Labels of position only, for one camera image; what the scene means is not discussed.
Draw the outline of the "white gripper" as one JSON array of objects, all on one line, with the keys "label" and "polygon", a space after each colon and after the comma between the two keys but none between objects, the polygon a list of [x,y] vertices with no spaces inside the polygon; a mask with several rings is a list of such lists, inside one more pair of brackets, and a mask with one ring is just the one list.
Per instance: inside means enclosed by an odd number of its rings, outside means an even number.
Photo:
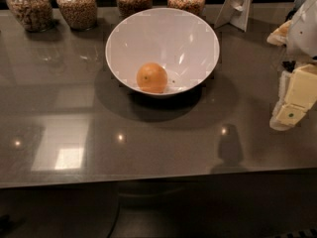
[{"label": "white gripper", "polygon": [[[302,62],[317,62],[317,0],[305,0],[288,20],[266,39],[285,46],[287,53]],[[278,101],[269,126],[286,131],[297,125],[317,102],[317,65],[302,63],[292,72],[284,70],[279,79]]]}]

